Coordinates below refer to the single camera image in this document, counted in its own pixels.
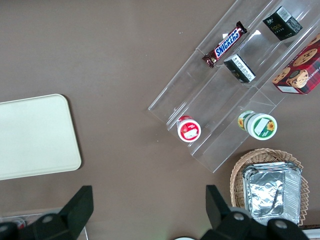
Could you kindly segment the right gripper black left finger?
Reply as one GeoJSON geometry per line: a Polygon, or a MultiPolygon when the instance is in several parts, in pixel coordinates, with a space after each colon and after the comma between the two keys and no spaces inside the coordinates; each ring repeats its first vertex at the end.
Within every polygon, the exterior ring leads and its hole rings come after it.
{"type": "Polygon", "coordinates": [[[93,188],[82,186],[58,213],[48,213],[19,229],[14,222],[0,224],[2,240],[76,240],[94,211],[93,188]]]}

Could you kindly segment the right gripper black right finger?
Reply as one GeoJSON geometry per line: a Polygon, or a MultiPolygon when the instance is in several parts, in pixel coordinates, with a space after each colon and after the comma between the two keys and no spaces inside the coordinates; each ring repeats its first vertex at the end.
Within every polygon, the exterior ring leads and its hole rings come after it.
{"type": "Polygon", "coordinates": [[[307,235],[293,222],[274,218],[267,225],[247,214],[230,210],[215,185],[205,189],[206,213],[211,224],[202,240],[307,240],[307,235]]]}

